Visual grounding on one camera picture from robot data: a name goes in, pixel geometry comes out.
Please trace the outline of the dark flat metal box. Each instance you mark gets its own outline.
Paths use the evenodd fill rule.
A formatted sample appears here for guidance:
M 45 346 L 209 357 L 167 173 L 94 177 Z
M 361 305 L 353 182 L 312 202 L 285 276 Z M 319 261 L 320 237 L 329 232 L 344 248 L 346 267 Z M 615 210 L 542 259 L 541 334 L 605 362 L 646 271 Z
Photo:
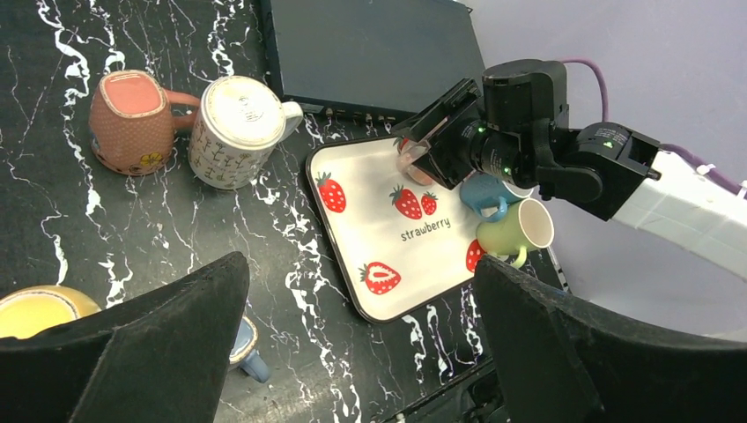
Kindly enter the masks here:
M 269 85 L 311 114 L 401 121 L 485 68 L 457 1 L 260 3 Z

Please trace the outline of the pink mug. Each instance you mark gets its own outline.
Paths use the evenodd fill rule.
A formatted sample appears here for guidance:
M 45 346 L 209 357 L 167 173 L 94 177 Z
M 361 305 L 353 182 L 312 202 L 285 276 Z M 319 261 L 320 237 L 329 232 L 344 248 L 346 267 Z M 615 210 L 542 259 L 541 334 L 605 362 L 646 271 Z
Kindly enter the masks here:
M 418 185 L 432 186 L 434 184 L 433 179 L 414 165 L 415 161 L 426 153 L 427 147 L 406 137 L 399 137 L 395 146 L 398 152 L 396 161 L 398 171 Z

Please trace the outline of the yellow mug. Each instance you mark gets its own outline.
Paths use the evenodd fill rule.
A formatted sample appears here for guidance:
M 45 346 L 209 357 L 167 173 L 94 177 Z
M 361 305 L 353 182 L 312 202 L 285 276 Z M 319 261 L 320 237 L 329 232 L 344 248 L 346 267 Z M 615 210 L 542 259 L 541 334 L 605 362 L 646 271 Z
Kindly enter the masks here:
M 100 311 L 96 301 L 76 289 L 31 286 L 1 299 L 1 338 L 31 338 Z

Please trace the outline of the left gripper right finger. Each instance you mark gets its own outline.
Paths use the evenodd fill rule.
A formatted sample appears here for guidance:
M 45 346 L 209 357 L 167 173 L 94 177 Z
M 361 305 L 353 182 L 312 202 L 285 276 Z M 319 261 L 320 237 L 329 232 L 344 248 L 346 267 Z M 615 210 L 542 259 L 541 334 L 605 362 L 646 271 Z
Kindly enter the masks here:
M 743 422 L 746 345 L 643 323 L 484 256 L 472 286 L 514 422 Z

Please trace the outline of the strawberry print white tray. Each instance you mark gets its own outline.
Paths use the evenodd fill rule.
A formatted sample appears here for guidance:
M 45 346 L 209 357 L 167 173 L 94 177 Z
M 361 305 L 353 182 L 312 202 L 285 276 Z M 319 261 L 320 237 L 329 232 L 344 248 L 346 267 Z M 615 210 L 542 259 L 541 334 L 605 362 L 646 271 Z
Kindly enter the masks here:
M 424 187 L 396 167 L 392 137 L 324 145 L 307 177 L 358 312 L 391 322 L 468 283 L 483 251 L 478 216 L 457 189 Z

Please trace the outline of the brown mug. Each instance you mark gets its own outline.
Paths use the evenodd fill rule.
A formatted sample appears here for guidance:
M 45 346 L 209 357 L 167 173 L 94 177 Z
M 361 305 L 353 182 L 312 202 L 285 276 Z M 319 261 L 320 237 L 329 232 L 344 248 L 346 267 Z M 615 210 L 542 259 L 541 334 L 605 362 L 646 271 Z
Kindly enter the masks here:
M 160 170 L 172 156 L 178 130 L 193 127 L 196 113 L 174 115 L 171 106 L 200 107 L 188 93 L 163 88 L 142 70 L 108 73 L 92 97 L 91 149 L 101 164 L 129 176 Z

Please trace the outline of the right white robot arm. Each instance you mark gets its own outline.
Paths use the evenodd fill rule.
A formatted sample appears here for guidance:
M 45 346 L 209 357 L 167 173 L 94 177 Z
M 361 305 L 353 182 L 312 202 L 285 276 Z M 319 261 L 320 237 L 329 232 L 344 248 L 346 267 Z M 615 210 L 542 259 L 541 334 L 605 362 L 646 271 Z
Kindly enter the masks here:
M 704 160 L 604 117 L 568 123 L 562 61 L 520 59 L 465 78 L 393 133 L 446 189 L 482 172 L 654 234 L 746 274 L 746 188 Z

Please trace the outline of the small grey blue mug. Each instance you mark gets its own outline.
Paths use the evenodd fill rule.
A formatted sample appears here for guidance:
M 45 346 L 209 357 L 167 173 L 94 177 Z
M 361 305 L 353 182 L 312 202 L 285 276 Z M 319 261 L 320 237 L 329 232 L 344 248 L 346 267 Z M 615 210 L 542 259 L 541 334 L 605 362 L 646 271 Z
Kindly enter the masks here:
M 240 320 L 239 329 L 229 355 L 228 368 L 230 370 L 238 368 L 259 383 L 266 383 L 270 379 L 271 370 L 256 347 L 257 341 L 257 328 L 244 315 Z

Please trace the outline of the white floral mug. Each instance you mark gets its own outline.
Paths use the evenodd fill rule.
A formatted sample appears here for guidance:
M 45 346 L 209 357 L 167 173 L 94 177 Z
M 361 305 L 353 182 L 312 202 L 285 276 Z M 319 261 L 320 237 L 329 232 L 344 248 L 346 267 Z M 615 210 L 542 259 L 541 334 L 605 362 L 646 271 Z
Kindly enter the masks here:
M 203 92 L 189 141 L 189 164 L 215 189 L 240 189 L 252 182 L 278 143 L 304 119 L 295 101 L 281 101 L 264 83 L 222 77 Z

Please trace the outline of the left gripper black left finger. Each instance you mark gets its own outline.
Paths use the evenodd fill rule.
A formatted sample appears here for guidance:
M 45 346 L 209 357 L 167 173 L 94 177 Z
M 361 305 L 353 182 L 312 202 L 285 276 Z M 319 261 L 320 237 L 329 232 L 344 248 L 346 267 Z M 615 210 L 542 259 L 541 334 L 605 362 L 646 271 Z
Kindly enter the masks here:
M 249 281 L 233 252 L 114 307 L 4 338 L 2 421 L 213 421 Z

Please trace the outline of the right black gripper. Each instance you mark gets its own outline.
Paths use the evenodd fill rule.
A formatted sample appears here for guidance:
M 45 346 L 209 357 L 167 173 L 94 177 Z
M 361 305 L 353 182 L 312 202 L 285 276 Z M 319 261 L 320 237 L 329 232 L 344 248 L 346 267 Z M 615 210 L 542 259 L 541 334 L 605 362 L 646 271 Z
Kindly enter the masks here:
M 484 82 L 486 95 L 474 79 L 463 78 L 424 110 L 398 123 L 392 129 L 394 146 L 398 152 L 416 143 L 426 146 L 414 165 L 447 189 L 454 189 L 473 171 L 524 189 L 521 137 L 506 132 L 511 125 L 499 121 L 510 101 L 521 98 L 514 92 L 521 83 L 511 78 Z

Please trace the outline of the teal blue mug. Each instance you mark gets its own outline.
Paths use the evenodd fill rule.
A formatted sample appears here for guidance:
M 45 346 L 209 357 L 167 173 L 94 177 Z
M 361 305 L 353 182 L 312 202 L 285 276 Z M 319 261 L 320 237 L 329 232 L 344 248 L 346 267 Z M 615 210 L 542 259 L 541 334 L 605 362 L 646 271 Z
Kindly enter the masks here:
M 511 204 L 528 198 L 533 189 L 522 189 L 489 174 L 474 172 L 459 189 L 461 201 L 486 222 L 503 219 Z

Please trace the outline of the light green mug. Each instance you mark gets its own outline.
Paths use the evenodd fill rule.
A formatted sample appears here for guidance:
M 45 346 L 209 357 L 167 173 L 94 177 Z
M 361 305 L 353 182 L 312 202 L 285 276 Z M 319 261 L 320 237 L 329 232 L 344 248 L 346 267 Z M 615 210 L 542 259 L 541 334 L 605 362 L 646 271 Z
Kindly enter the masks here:
M 477 226 L 477 241 L 491 256 L 515 256 L 511 265 L 521 268 L 529 252 L 548 248 L 554 241 L 555 227 L 547 208 L 534 198 L 526 198 L 507 209 L 498 222 Z

